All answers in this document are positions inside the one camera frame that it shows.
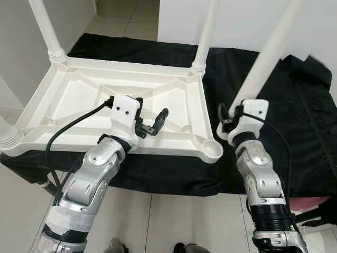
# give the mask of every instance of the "black fabric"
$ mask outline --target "black fabric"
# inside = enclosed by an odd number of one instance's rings
[[[194,45],[84,34],[69,56],[190,67],[196,48]],[[213,134],[224,148],[224,155],[217,163],[206,164],[195,157],[129,154],[110,185],[196,196],[244,193],[234,150],[215,134],[219,123],[217,106],[221,102],[228,107],[231,105],[257,55],[257,52],[234,48],[212,48],[207,57],[203,79],[207,108]],[[278,62],[259,95],[270,103],[267,120],[277,126],[291,147],[292,196],[336,194],[337,108],[329,94],[330,82],[331,72],[320,62],[312,57],[301,61],[290,55]],[[273,159],[274,170],[284,182],[287,156],[281,139],[265,125],[260,140]],[[75,160],[73,156],[79,155],[52,153],[53,161],[64,171]],[[36,166],[44,162],[43,151],[29,151],[18,158],[2,155],[1,162],[30,182],[34,181],[34,176],[46,174],[41,166]]]
[[[318,209],[321,214],[322,220],[326,221],[326,223],[331,223],[337,225],[337,198],[328,199],[326,202],[320,204]]]

